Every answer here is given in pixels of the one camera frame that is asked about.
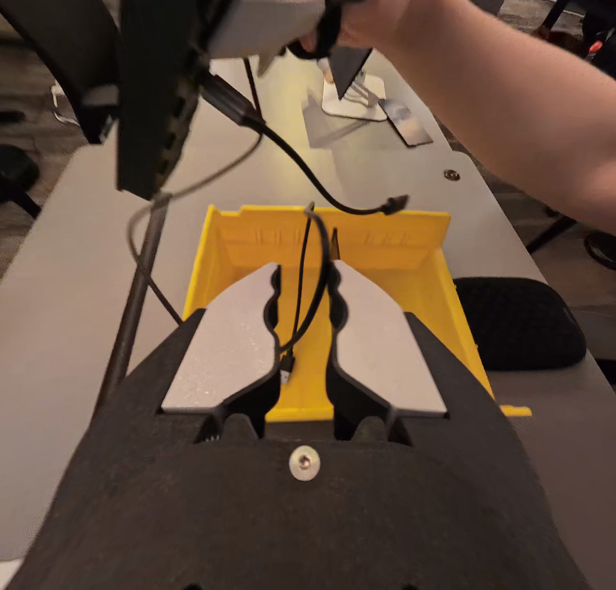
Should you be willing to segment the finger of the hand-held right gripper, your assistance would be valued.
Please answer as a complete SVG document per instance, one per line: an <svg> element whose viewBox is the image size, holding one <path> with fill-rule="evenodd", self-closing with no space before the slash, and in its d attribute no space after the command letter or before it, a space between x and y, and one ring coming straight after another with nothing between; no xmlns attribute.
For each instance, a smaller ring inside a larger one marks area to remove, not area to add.
<svg viewBox="0 0 616 590"><path fill-rule="evenodd" d="M211 60L258 58L262 77L288 44L315 31L326 0L232 0L208 40Z"/></svg>

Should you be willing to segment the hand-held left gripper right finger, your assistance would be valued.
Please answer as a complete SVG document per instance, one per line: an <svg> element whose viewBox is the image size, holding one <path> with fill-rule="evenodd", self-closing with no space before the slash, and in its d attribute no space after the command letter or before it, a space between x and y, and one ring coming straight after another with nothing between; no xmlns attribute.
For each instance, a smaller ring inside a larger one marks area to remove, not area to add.
<svg viewBox="0 0 616 590"><path fill-rule="evenodd" d="M401 419L441 420L448 409L406 313L380 286L342 260L328 279L331 347L327 397L334 431L369 417L393 430Z"/></svg>

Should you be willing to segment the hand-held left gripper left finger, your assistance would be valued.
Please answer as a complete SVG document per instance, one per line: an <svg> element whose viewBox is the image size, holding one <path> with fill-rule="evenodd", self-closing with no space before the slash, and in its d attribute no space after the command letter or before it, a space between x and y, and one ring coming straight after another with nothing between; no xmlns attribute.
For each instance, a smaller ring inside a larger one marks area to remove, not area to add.
<svg viewBox="0 0 616 590"><path fill-rule="evenodd" d="M281 267L270 262L222 291L204 310L161 410L232 414L265 430L280 398L278 323Z"/></svg>

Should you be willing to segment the yellow storage bin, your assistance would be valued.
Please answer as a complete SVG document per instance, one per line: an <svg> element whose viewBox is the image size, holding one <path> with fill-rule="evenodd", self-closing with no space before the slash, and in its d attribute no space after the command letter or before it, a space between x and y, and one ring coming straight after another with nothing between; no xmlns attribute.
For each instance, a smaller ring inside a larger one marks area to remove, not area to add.
<svg viewBox="0 0 616 590"><path fill-rule="evenodd" d="M442 251L450 223L445 212L399 212L352 216L317 207L332 237L337 231L343 262L374 282L405 313L416 316L493 396L477 346ZM183 318L206 308L228 286L274 262L281 266L278 324L282 342L291 337L305 224L301 206L246 206L237 212L208 208L196 251ZM325 293L303 339L295 365L266 421L320 422L333 418L325 375L331 324Z"/></svg>

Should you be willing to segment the black cable grey plug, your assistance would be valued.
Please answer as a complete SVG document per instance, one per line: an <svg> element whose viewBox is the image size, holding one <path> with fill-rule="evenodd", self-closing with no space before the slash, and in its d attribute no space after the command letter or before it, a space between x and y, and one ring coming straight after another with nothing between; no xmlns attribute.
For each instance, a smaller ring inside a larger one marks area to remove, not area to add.
<svg viewBox="0 0 616 590"><path fill-rule="evenodd" d="M407 194L389 197L387 200L372 209L357 209L343 204L333 197L320 182L312 169L296 150L282 137L271 129L258 112L257 108L238 90L218 75L206 72L200 83L202 98L213 108L220 111L236 125L247 128L257 135L256 147L259 147L263 138L273 143L283 152L307 178L312 187L335 209L352 216L372 216L383 214L392 216L402 212L409 200Z"/></svg>

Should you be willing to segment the black USB hub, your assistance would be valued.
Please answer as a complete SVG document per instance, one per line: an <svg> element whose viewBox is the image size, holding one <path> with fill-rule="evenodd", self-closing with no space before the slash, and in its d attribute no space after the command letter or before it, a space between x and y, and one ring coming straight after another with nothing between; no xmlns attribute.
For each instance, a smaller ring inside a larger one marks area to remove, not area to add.
<svg viewBox="0 0 616 590"><path fill-rule="evenodd" d="M117 188L153 200L179 162L206 48L233 0L121 0Z"/></svg>

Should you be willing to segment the person's right forearm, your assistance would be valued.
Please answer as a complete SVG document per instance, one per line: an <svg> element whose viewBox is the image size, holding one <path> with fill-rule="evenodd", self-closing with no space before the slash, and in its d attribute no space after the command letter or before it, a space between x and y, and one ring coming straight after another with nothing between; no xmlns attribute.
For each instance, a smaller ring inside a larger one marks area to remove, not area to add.
<svg viewBox="0 0 616 590"><path fill-rule="evenodd" d="M498 178L615 234L615 81L468 0L409 0L398 70Z"/></svg>

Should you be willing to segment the person's right hand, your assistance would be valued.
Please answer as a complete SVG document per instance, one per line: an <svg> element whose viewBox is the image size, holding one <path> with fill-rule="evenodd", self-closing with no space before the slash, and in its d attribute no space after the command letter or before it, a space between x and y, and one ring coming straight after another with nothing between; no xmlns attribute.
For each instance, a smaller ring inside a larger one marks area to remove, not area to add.
<svg viewBox="0 0 616 590"><path fill-rule="evenodd" d="M427 56L445 46L474 7L467 0L362 0L343 6L334 46L374 48L388 59Z"/></svg>

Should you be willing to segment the dark glossy flat card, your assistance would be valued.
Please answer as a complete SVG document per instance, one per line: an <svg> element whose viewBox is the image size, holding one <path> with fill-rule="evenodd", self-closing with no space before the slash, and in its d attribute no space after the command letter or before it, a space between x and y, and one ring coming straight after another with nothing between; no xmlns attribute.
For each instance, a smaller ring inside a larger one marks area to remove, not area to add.
<svg viewBox="0 0 616 590"><path fill-rule="evenodd" d="M379 106L406 147L415 148L433 143L421 121L403 101L381 99Z"/></svg>

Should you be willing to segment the black mesh pad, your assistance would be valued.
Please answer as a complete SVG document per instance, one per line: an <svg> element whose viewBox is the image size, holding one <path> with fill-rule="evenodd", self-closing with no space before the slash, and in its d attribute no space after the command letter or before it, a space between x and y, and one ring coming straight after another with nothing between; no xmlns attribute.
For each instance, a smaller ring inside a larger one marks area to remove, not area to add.
<svg viewBox="0 0 616 590"><path fill-rule="evenodd" d="M486 371L567 369L585 358L585 336L549 285L502 277L453 282Z"/></svg>

